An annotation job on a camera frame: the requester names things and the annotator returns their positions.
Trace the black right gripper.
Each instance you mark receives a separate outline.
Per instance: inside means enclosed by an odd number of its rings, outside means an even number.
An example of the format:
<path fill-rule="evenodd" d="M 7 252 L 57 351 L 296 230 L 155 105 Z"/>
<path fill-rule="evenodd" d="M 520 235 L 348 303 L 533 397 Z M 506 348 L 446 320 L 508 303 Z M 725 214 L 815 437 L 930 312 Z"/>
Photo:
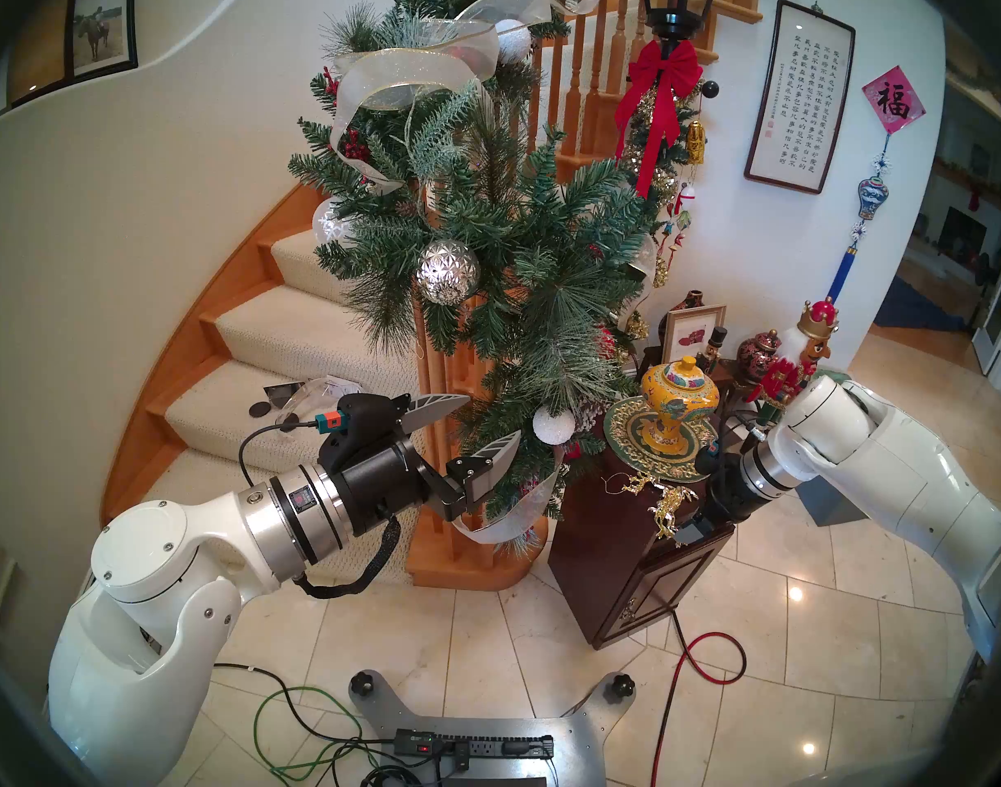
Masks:
<path fill-rule="evenodd" d="M 745 480 L 742 457 L 725 455 L 707 480 L 705 502 L 699 508 L 702 519 L 685 521 L 674 531 L 672 540 L 679 546 L 698 543 L 710 537 L 710 525 L 738 525 L 764 506 L 765 498 Z"/>

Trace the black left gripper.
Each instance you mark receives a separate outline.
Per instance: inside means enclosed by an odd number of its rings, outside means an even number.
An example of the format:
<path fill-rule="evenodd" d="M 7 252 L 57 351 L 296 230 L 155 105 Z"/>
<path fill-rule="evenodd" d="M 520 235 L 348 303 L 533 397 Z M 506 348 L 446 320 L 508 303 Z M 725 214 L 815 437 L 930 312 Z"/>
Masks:
<path fill-rule="evenodd" d="M 462 394 L 435 392 L 393 398 L 403 433 L 412 434 L 470 403 Z M 331 461 L 329 478 L 339 494 L 353 536 L 368 533 L 409 507 L 429 504 L 447 521 L 454 521 L 479 504 L 508 473 L 521 441 L 516 430 L 471 455 L 459 455 L 446 465 L 447 476 L 430 466 L 407 438 L 382 440 L 362 459 Z"/>

